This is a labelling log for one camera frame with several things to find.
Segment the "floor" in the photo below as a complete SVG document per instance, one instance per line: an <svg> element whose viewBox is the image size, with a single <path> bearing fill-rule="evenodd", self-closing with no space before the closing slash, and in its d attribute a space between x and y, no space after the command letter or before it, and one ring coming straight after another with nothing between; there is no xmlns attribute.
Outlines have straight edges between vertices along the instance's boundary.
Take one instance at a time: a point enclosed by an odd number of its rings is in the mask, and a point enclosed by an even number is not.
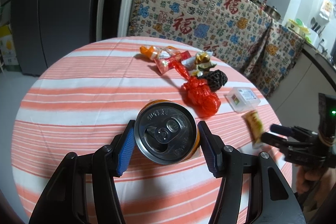
<svg viewBox="0 0 336 224"><path fill-rule="evenodd" d="M36 80L20 72L0 73L0 190L25 223L28 217L16 193L11 168L11 138L20 102Z"/></svg>

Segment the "can lid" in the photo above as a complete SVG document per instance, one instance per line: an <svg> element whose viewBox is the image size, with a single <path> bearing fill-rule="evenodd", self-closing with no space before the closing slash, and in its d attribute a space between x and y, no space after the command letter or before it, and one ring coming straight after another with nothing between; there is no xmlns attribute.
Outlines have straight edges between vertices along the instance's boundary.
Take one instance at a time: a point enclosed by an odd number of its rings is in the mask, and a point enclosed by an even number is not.
<svg viewBox="0 0 336 224"><path fill-rule="evenodd" d="M158 102L139 113L134 136L147 158L159 164L172 164L184 159L193 149L197 126L185 107L174 102Z"/></svg>

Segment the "round table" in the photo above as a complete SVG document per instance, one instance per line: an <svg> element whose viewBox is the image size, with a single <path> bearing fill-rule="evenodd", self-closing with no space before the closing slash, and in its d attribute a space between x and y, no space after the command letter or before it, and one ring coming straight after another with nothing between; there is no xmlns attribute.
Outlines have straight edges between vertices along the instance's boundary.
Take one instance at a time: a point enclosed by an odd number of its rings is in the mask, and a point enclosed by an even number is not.
<svg viewBox="0 0 336 224"><path fill-rule="evenodd" d="M155 64L139 54L141 45L173 45L194 55L198 50L175 41L151 37L125 37L79 48L52 65L23 98L17 113L11 148L17 192L28 216L48 179L64 155L95 152L122 133L130 119L152 99L185 105L179 88L185 82L174 70L159 75ZM206 118L213 134L241 152L257 155L241 114L233 112L225 94L234 86L248 86L261 99L257 110L266 130L279 120L257 88L244 76L216 58L215 69L228 82L217 91L221 107ZM187 107L197 117L192 108ZM275 148L270 152L291 185L291 164ZM208 171L204 157L157 165L135 148L127 171L115 178L127 224L208 223L221 180ZM91 177L87 175L88 213L96 223ZM245 222L248 177L244 177L238 223Z"/></svg>

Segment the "can rim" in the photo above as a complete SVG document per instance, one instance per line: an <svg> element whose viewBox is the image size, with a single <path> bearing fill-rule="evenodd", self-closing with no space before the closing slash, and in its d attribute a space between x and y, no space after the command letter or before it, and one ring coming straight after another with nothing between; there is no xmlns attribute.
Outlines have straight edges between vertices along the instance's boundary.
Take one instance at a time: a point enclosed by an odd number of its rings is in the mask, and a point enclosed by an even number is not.
<svg viewBox="0 0 336 224"><path fill-rule="evenodd" d="M192 148L190 149L189 153L187 153L182 159L180 160L163 160L160 159L158 157L156 157L155 155L153 155L152 153L150 153L148 151L148 149L144 146L144 144L142 143L141 137L140 137L140 132L139 132L139 123L140 123L140 118L142 117L141 115L147 111L150 108L154 108L157 105L168 105L168 106L172 106L172 107L177 107L179 110L181 110L189 119L191 125L192 125L192 129L195 131L195 140L193 142ZM143 108L142 110L140 110L136 120L135 120L135 124L134 124L134 138L135 138L135 142L137 144L137 147L139 148L140 152L148 159L150 159L151 161L154 161L155 163L158 164L162 164L162 165L168 165L168 164L175 164L178 162L183 161L186 157L189 156L190 152L192 151L192 149L194 148L196 142L197 142L197 124L195 121L195 118L193 117L193 115L191 114L191 112L185 108L183 105L180 105L178 103L172 102L172 101L164 101L164 102L157 102L157 103L152 103L151 105L149 105L148 107Z"/></svg>

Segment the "clear plastic container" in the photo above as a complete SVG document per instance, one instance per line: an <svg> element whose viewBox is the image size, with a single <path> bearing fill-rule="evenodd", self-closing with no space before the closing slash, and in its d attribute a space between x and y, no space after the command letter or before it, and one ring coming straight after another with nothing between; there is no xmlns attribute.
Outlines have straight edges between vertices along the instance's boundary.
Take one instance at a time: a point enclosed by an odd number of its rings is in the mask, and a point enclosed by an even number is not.
<svg viewBox="0 0 336 224"><path fill-rule="evenodd" d="M260 104L260 99L250 88L234 87L226 96L235 112L245 112L255 109Z"/></svg>

